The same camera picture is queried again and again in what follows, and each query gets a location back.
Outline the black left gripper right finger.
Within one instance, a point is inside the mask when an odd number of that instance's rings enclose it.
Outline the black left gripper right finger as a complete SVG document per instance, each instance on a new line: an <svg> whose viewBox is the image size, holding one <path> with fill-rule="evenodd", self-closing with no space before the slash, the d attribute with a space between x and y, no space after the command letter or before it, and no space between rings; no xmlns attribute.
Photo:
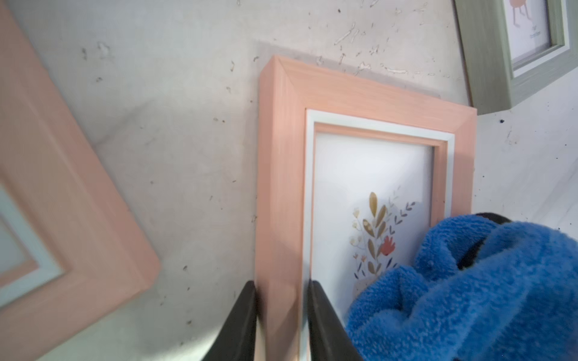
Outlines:
<svg viewBox="0 0 578 361"><path fill-rule="evenodd" d="M309 348L314 361L362 361L318 281L307 288Z"/></svg>

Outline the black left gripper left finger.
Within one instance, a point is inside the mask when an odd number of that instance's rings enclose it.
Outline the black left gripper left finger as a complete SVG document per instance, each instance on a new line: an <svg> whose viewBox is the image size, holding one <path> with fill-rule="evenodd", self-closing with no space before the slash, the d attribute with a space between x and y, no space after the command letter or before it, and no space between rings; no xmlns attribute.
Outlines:
<svg viewBox="0 0 578 361"><path fill-rule="evenodd" d="M257 289L247 281L203 361L253 361L257 329Z"/></svg>

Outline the blue microfibre cloth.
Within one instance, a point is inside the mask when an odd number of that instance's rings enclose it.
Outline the blue microfibre cloth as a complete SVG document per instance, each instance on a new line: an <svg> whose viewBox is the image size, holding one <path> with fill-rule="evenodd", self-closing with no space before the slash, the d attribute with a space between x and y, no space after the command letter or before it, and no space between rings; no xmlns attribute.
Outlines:
<svg viewBox="0 0 578 361"><path fill-rule="evenodd" d="M575 360L577 243L496 214L449 218L353 302L365 360Z"/></svg>

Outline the pink picture frame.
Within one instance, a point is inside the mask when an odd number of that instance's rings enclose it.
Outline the pink picture frame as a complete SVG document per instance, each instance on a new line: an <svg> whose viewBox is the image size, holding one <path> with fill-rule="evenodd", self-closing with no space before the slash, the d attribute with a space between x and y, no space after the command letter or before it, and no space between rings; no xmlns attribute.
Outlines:
<svg viewBox="0 0 578 361"><path fill-rule="evenodd" d="M1 358L35 360L151 288L160 261L1 7Z"/></svg>
<svg viewBox="0 0 578 361"><path fill-rule="evenodd" d="M259 77L255 283L265 360L308 347L315 135L433 147L431 220L472 208L477 110L274 56Z"/></svg>

